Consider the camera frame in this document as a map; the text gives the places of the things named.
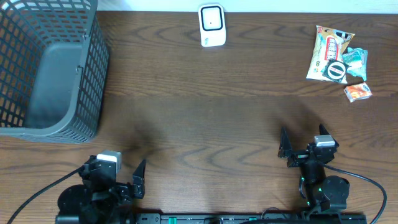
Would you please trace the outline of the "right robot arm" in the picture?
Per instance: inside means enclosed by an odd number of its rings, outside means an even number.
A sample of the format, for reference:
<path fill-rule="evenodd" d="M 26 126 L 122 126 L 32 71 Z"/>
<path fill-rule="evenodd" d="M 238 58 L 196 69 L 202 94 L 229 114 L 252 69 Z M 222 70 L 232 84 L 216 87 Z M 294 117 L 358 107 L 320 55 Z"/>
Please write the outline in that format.
<path fill-rule="evenodd" d="M 287 167 L 300 169 L 299 192 L 308 204 L 308 209 L 302 212 L 306 220 L 321 214 L 339 215 L 347 208 L 349 182 L 325 173 L 325 165 L 335 158 L 338 147 L 339 144 L 322 124 L 313 142 L 307 144 L 306 149 L 296 151 L 286 129 L 281 129 L 278 157 L 287 159 Z"/>

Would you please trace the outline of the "green Zam-Buk ointment box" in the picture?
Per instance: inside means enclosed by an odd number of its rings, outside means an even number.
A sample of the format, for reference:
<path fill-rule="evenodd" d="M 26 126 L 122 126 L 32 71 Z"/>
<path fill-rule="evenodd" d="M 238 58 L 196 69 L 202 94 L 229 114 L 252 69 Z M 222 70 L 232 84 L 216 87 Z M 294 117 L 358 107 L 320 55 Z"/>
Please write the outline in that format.
<path fill-rule="evenodd" d="M 329 79 L 331 82 L 347 84 L 346 72 L 348 65 L 338 60 L 330 59 L 322 73 L 324 77 Z"/>

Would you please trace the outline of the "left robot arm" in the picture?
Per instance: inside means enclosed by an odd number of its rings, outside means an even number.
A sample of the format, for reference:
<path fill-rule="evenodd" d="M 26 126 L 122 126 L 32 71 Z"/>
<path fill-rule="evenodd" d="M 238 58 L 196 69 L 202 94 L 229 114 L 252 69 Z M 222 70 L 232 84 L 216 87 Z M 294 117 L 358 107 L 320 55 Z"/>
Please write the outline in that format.
<path fill-rule="evenodd" d="M 132 182 L 116 181 L 119 161 L 90 156 L 78 171 L 81 185 L 64 190 L 58 198 L 56 223 L 135 223 L 133 200 L 145 195 L 143 160 L 132 175 Z"/>

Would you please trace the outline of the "orange snack packet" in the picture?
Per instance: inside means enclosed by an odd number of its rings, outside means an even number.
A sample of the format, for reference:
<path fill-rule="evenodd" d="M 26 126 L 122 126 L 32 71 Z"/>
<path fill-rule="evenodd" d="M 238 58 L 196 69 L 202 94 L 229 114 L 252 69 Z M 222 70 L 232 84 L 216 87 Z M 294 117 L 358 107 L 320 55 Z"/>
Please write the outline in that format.
<path fill-rule="evenodd" d="M 350 103 L 356 100 L 364 100 L 370 98 L 373 95 L 370 88 L 365 82 L 347 86 L 344 89 L 344 93 Z"/>

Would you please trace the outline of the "cream snack bag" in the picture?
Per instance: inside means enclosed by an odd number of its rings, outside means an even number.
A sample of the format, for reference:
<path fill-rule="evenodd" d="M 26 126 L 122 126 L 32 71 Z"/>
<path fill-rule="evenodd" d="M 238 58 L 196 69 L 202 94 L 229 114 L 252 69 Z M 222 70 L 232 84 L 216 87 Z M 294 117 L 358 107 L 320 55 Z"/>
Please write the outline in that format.
<path fill-rule="evenodd" d="M 344 62 L 342 55 L 355 34 L 318 25 L 316 28 L 315 45 L 306 79 L 331 82 L 322 73 L 330 59 Z"/>

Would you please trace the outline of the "teal white tissue packet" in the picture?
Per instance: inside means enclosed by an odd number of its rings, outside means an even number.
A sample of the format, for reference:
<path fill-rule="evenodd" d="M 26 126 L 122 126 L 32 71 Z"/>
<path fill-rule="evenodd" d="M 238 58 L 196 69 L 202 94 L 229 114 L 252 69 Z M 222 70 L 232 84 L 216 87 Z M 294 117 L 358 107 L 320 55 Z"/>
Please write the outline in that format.
<path fill-rule="evenodd" d="M 367 80 L 367 50 L 348 47 L 347 53 L 343 54 L 343 60 L 349 66 L 347 72 L 350 75 L 360 77 L 364 82 Z"/>

